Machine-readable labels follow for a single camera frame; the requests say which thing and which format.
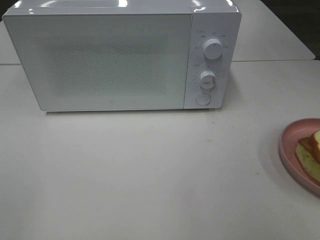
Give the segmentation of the round door release button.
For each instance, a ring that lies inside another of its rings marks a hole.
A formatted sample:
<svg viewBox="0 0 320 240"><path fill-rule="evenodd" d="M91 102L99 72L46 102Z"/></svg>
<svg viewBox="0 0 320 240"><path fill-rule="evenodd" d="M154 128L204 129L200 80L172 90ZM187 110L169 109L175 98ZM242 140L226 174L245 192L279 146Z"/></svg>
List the round door release button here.
<svg viewBox="0 0 320 240"><path fill-rule="evenodd" d="M207 106L211 102L211 96L206 93L199 94L196 97L196 103L200 106Z"/></svg>

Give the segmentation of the pink round plate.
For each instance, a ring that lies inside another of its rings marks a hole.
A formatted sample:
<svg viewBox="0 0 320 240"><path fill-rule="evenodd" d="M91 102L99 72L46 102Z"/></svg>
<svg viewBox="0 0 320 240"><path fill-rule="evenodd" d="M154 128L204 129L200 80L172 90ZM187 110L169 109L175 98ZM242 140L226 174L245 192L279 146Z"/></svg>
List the pink round plate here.
<svg viewBox="0 0 320 240"><path fill-rule="evenodd" d="M298 140L310 136L320 129L319 118L303 118L293 121L284 128L279 139L279 156L284 168L302 187L320 195L320 183L308 176L296 155Z"/></svg>

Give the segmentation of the toast sandwich with ham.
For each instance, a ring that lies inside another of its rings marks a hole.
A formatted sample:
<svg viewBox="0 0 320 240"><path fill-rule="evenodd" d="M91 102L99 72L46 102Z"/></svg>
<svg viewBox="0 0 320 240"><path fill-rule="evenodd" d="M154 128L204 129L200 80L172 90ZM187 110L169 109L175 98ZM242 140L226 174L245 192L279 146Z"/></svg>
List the toast sandwich with ham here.
<svg viewBox="0 0 320 240"><path fill-rule="evenodd" d="M320 131L298 140L295 149L299 164L304 172L320 184Z"/></svg>

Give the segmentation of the lower white timer knob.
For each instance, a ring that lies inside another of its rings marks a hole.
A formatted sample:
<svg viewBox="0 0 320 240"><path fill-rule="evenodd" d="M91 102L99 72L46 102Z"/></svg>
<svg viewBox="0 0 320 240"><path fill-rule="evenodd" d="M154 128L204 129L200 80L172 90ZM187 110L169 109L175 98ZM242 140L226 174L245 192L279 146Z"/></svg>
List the lower white timer knob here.
<svg viewBox="0 0 320 240"><path fill-rule="evenodd" d="M213 71L206 70L199 75L199 85L202 89L209 90L216 86L216 74Z"/></svg>

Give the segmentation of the upper white power knob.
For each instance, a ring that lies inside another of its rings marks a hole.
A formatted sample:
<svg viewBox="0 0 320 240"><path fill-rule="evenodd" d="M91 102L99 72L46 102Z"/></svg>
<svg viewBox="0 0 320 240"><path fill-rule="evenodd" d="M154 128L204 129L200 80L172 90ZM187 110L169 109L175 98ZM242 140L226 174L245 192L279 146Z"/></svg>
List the upper white power knob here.
<svg viewBox="0 0 320 240"><path fill-rule="evenodd" d="M223 41L216 36L208 38L202 45L203 54L209 60L218 59L223 53L223 48Z"/></svg>

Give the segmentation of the white microwave oven body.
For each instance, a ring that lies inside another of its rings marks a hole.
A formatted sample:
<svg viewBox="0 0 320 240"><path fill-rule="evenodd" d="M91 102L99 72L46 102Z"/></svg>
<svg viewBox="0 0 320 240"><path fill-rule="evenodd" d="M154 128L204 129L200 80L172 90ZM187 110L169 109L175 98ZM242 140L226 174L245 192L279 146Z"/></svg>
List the white microwave oven body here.
<svg viewBox="0 0 320 240"><path fill-rule="evenodd" d="M120 15L190 15L190 33L183 108L113 109L179 110L220 108L228 82L242 14L231 0L20 0L3 15L7 16L120 16ZM222 55L214 60L203 53L203 43L211 37L223 42ZM216 75L216 86L203 89L199 76L203 71ZM210 104L198 105L200 94L211 97Z"/></svg>

